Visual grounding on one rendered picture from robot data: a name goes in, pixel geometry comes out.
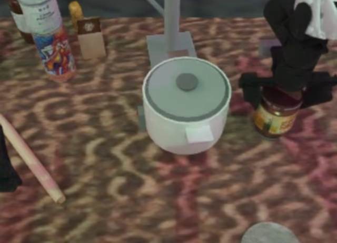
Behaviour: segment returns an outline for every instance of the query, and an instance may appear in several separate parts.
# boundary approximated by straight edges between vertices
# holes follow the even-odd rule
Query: robotic hand
[[[245,101],[256,109],[262,86],[288,92],[303,90],[301,108],[331,101],[337,76],[313,70],[321,55],[328,52],[328,40],[337,40],[337,0],[270,0],[264,17],[281,46],[270,49],[271,78],[242,74],[239,86]]]

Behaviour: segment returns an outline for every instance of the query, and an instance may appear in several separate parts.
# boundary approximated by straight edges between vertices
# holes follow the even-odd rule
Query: colorful label
[[[29,30],[34,34],[50,34],[62,24],[60,9],[57,0],[40,6],[21,5]]]
[[[11,14],[12,14],[13,20],[16,24],[16,27],[22,32],[29,33],[29,28],[27,26],[25,17],[22,14],[19,15],[19,14],[15,14],[13,12],[11,12]]]
[[[276,116],[259,106],[254,114],[254,123],[262,131],[270,134],[284,134],[293,126],[297,113],[288,116]]]
[[[74,56],[63,26],[52,35],[33,35],[33,38],[48,74],[63,75],[76,70]]]

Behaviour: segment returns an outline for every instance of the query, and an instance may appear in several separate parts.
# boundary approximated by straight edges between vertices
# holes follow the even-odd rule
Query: white pot
[[[162,149],[196,154],[219,140],[232,89],[217,66],[195,57],[163,61],[149,71],[142,92],[146,129]]]

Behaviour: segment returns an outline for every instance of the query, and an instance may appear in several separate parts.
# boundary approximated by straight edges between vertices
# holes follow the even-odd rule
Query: patterned tablecloth
[[[182,20],[198,56],[233,85],[221,140],[192,157],[165,153],[138,130],[145,36],[162,32],[162,20],[102,23],[108,56],[83,61],[70,30],[78,74],[57,84],[13,23],[0,20],[0,111],[67,196],[53,203],[9,145],[24,185],[0,194],[0,242],[239,243],[250,225],[271,220],[303,243],[335,243],[336,102],[301,111],[293,130],[271,142],[253,131],[237,87],[244,71],[269,73],[271,60],[257,54],[259,38],[272,35],[263,19]],[[333,73],[336,48],[319,70]]]

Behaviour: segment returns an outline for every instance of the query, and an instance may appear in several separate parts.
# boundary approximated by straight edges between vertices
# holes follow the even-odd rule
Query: brown and white box
[[[78,42],[85,60],[106,55],[100,18],[85,18],[77,21]]]

